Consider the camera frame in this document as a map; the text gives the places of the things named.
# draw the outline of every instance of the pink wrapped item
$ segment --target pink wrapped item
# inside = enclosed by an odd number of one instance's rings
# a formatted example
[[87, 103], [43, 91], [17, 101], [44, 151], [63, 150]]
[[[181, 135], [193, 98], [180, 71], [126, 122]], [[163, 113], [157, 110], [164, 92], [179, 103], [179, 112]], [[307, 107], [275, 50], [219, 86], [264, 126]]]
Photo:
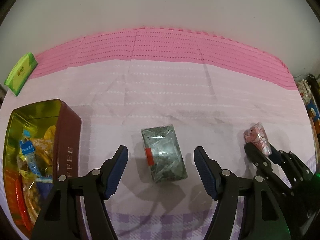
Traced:
[[243, 135], [246, 143], [252, 142], [265, 156], [272, 154], [266, 131], [261, 122], [245, 130]]

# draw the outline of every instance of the candy wrapper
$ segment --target candy wrapper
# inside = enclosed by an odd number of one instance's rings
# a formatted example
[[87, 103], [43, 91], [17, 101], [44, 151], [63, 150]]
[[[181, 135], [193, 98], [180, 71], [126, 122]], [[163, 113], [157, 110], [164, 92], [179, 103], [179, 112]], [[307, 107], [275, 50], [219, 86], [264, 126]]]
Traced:
[[23, 180], [23, 197], [26, 203], [31, 223], [34, 225], [40, 212], [40, 194], [35, 180]]
[[312, 93], [311, 93], [311, 89], [308, 85], [308, 82], [306, 80], [302, 79], [296, 85], [297, 85], [298, 91], [300, 93], [300, 96], [302, 98], [302, 101], [303, 101], [304, 105], [306, 106], [307, 104], [309, 104], [309, 102], [312, 98]]
[[53, 142], [56, 127], [47, 129], [44, 138], [32, 138], [30, 132], [23, 131], [17, 164], [25, 178], [35, 178], [40, 182], [52, 182]]
[[266, 131], [261, 122], [245, 130], [243, 135], [246, 143], [253, 143], [265, 156], [272, 154]]
[[188, 177], [173, 125], [141, 130], [155, 183]]

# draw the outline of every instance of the floral pattern wrapper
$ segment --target floral pattern wrapper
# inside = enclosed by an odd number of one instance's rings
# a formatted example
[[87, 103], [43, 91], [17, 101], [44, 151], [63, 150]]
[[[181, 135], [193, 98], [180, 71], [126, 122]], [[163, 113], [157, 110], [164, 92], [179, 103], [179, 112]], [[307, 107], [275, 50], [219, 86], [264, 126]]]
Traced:
[[300, 93], [300, 96], [302, 98], [302, 101], [303, 101], [304, 105], [306, 106], [307, 104], [309, 104], [309, 102], [312, 98], [312, 93], [311, 93], [311, 89], [308, 85], [308, 82], [306, 80], [302, 79], [296, 85], [297, 85], [298, 91]]
[[252, 142], [265, 156], [272, 154], [266, 131], [261, 122], [245, 130], [243, 135], [246, 143]]

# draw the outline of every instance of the pink tablecloth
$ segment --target pink tablecloth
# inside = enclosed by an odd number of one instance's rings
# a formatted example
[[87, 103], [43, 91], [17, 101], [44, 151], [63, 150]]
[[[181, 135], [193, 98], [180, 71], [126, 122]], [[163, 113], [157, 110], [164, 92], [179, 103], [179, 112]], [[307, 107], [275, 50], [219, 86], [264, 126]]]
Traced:
[[[13, 109], [60, 98], [82, 119], [80, 175], [126, 145], [127, 167], [106, 202], [120, 239], [203, 239], [216, 202], [205, 193], [193, 150], [201, 145], [222, 168], [252, 177], [243, 131], [259, 121], [276, 148], [293, 151], [315, 170], [312, 132], [294, 80], [278, 58], [256, 48], [208, 33], [143, 28], [79, 38], [36, 59], [20, 95], [4, 100], [0, 136]], [[188, 178], [155, 185], [140, 129], [170, 123]], [[3, 178], [0, 189], [10, 217]], [[242, 204], [240, 198], [232, 239]]]

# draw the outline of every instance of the metal screw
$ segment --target metal screw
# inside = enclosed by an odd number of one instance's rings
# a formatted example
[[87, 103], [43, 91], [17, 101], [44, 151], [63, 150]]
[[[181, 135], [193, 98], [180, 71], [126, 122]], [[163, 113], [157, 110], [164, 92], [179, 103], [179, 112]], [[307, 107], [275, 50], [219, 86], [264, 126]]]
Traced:
[[222, 170], [221, 172], [224, 176], [229, 176], [231, 173], [228, 170]]
[[94, 169], [93, 171], [91, 171], [91, 174], [94, 176], [97, 176], [100, 174], [100, 170], [99, 169]]
[[66, 175], [61, 175], [61, 176], [59, 176], [58, 180], [64, 181], [64, 180], [66, 180], [66, 178], [67, 178]]
[[257, 182], [263, 182], [263, 177], [261, 177], [261, 176], [256, 176], [256, 181], [257, 181]]

